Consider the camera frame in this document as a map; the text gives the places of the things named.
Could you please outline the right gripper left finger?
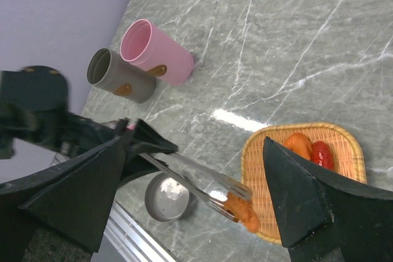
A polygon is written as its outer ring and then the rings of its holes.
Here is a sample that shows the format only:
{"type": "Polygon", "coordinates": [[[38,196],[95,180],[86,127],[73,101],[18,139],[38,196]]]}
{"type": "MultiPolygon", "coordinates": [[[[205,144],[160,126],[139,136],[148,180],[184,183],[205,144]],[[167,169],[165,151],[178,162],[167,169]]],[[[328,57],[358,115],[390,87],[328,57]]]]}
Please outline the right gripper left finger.
{"type": "Polygon", "coordinates": [[[39,227],[89,253],[100,248],[123,170],[120,138],[1,184],[1,261],[21,261],[39,227]]]}

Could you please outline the metal tongs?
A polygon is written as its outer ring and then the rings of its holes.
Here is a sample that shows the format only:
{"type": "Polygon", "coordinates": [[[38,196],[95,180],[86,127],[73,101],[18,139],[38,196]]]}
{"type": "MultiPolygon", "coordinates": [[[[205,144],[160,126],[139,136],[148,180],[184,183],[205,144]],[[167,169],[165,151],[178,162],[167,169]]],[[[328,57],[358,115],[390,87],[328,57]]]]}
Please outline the metal tongs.
{"type": "Polygon", "coordinates": [[[126,132],[123,135],[125,138],[126,143],[126,151],[131,153],[131,160],[144,160],[148,164],[154,166],[157,170],[164,172],[170,178],[174,179],[189,192],[191,192],[194,196],[199,198],[203,201],[208,207],[212,208],[217,213],[223,215],[225,218],[239,222],[235,219],[234,215],[224,209],[224,202],[227,200],[227,195],[229,192],[233,193],[235,196],[244,199],[244,200],[251,200],[252,192],[251,189],[247,186],[243,185],[242,183],[238,182],[237,180],[219,173],[209,167],[203,166],[202,164],[196,163],[195,161],[181,155],[179,151],[177,153],[172,154],[164,154],[164,153],[142,153],[142,154],[135,154],[131,147],[131,130],[126,132]],[[185,167],[194,171],[194,175],[184,175],[177,172],[175,169],[170,168],[168,164],[163,163],[162,161],[155,158],[155,155],[162,154],[172,158],[174,161],[177,161],[183,164],[185,167]],[[220,185],[224,191],[226,191],[225,200],[217,199],[211,196],[207,191],[200,187],[202,181],[197,180],[198,176],[203,176],[206,179],[212,180],[216,184],[220,185]]]}

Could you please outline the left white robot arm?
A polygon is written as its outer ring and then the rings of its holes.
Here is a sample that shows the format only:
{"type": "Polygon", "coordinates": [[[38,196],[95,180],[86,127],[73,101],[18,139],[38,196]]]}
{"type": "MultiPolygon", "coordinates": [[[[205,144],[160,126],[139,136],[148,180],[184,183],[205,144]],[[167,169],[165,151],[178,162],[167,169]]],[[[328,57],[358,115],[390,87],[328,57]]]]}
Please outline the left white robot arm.
{"type": "Polygon", "coordinates": [[[15,154],[14,139],[20,139],[69,158],[122,137],[126,161],[142,153],[176,153],[176,144],[166,140],[139,119],[133,129],[128,120],[104,126],[68,110],[68,82],[47,66],[28,66],[19,71],[1,71],[1,159],[15,154]]]}

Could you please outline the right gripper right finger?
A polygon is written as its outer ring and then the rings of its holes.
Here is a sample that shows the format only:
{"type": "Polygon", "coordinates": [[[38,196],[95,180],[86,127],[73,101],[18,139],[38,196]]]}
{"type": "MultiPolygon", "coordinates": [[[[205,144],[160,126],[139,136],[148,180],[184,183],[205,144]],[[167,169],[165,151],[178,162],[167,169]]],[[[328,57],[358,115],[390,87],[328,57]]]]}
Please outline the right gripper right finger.
{"type": "Polygon", "coordinates": [[[269,137],[263,164],[291,261],[392,261],[392,192],[320,167],[269,137]]]}

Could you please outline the fried chicken nugget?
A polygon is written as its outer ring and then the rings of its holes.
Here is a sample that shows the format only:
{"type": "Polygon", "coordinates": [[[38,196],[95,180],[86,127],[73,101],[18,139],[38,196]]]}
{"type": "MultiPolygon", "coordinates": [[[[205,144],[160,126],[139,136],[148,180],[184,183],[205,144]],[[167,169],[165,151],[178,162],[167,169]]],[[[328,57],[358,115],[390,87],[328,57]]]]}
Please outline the fried chicken nugget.
{"type": "Polygon", "coordinates": [[[232,213],[249,232],[257,233],[260,229],[260,220],[253,209],[251,200],[244,200],[229,192],[224,202],[224,209],[232,213]]]}

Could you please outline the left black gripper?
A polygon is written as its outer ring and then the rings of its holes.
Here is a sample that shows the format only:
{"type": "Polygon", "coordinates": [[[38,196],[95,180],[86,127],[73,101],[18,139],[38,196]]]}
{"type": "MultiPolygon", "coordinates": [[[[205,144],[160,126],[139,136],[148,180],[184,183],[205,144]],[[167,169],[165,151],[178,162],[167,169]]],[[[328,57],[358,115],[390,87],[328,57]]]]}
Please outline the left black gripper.
{"type": "MultiPolygon", "coordinates": [[[[58,150],[58,167],[70,169],[73,158],[94,149],[117,136],[123,136],[130,131],[129,119],[97,123],[68,112],[59,122],[58,136],[61,147],[58,150]]],[[[179,147],[166,140],[144,120],[138,119],[131,130],[131,147],[135,154],[164,153],[172,154],[179,151],[179,147]]]]}

